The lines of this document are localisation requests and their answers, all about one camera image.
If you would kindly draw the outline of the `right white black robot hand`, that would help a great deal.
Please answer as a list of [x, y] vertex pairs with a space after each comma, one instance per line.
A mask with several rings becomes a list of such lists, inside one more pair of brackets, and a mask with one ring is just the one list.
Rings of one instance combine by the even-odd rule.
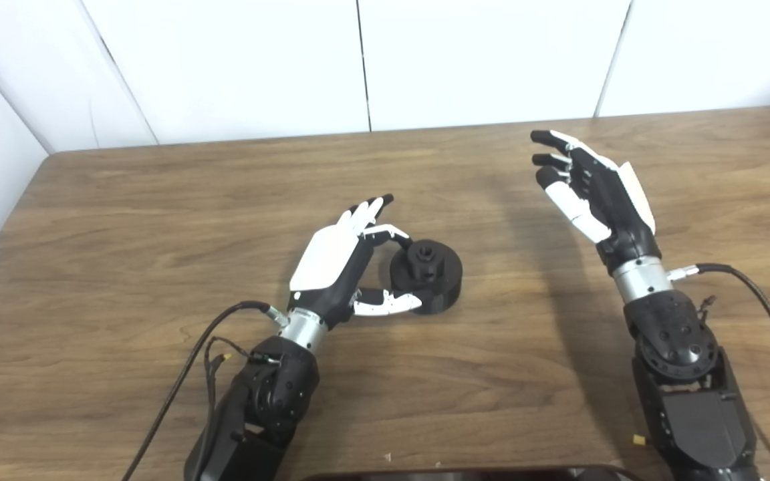
[[608, 273], [636, 259], [661, 258], [650, 202], [629, 162], [617, 164], [554, 130], [535, 129], [531, 141], [554, 149], [532, 156], [538, 185], [596, 246]]

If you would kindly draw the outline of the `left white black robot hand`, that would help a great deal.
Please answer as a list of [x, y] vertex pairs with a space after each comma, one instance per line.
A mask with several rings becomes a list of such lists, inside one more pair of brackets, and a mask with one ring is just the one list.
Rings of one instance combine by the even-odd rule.
[[391, 223], [377, 222], [393, 200], [393, 194], [369, 198], [315, 231], [291, 275], [288, 310], [309, 311], [332, 331], [353, 316], [382, 317], [422, 307], [418, 293], [360, 287], [376, 247], [394, 241], [406, 251], [414, 243]]

